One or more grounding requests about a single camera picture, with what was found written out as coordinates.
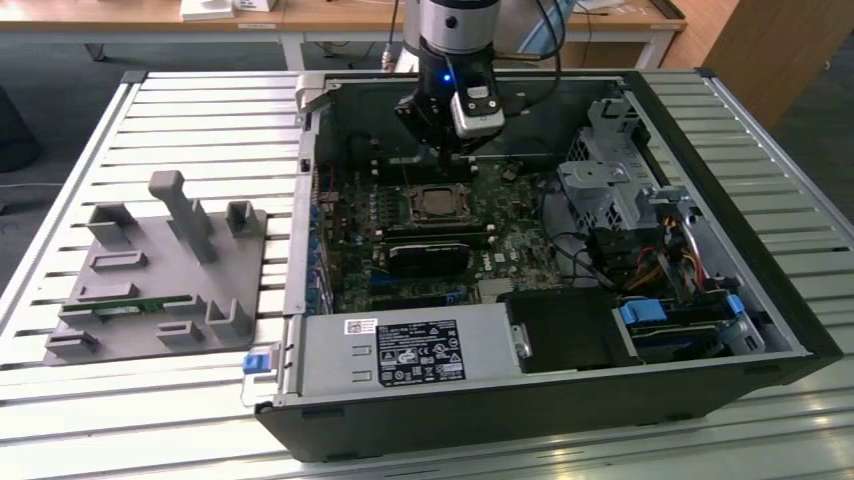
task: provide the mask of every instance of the black plastic bin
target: black plastic bin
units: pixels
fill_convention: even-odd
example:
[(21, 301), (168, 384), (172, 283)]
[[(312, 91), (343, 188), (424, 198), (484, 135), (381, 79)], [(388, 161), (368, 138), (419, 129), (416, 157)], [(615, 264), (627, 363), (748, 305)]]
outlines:
[(0, 87), (0, 173), (26, 166), (38, 156), (40, 150), (12, 100)]

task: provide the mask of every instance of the gray carpet floor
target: gray carpet floor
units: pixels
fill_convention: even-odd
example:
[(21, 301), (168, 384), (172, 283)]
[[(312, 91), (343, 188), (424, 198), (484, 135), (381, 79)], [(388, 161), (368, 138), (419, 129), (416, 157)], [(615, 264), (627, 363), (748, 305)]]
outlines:
[[(383, 46), (340, 49), (324, 58), (305, 47), (309, 69), (375, 68)], [(42, 145), (38, 159), (0, 174), (0, 185), (65, 180), (127, 70), (281, 70), (273, 44), (108, 45), (105, 62), (92, 62), (77, 45), (0, 45), (0, 85)], [(832, 59), (772, 134), (848, 218), (854, 218), (854, 37)], [(0, 291), (12, 276), (59, 189), (0, 189)]]

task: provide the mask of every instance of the cpu socket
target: cpu socket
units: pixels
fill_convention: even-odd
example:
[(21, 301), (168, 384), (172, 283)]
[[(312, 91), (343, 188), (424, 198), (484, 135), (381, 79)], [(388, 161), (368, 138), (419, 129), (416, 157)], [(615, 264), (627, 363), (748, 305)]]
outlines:
[(421, 225), (469, 223), (474, 215), (468, 194), (468, 188), (459, 184), (412, 187), (407, 192), (412, 223)]

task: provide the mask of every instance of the blue tab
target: blue tab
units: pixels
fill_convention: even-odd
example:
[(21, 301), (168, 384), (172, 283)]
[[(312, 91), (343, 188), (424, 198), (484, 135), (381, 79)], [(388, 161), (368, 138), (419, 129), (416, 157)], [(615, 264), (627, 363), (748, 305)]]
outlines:
[(619, 308), (626, 325), (635, 322), (663, 322), (667, 314), (662, 308), (662, 303), (654, 299), (628, 300)]
[(249, 353), (245, 357), (243, 357), (243, 373), (245, 375), (267, 372), (269, 372), (268, 353)]
[(742, 303), (742, 299), (738, 295), (727, 295), (726, 303), (730, 304), (730, 308), (732, 309), (732, 313), (735, 313), (736, 317), (744, 313), (744, 304)]
[(622, 307), (619, 307), (619, 315), (623, 317), (623, 323), (626, 325), (631, 325), (638, 321), (638, 319), (635, 318), (635, 314), (631, 313), (631, 308), (628, 308), (628, 305), (623, 305)]

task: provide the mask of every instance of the robot end effector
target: robot end effector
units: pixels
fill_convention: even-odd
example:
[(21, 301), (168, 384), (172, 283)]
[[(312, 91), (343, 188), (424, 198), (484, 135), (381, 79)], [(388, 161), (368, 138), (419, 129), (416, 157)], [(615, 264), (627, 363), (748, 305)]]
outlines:
[(492, 71), (498, 0), (421, 0), (419, 78), (396, 114), (441, 156), (468, 154), (504, 126)]

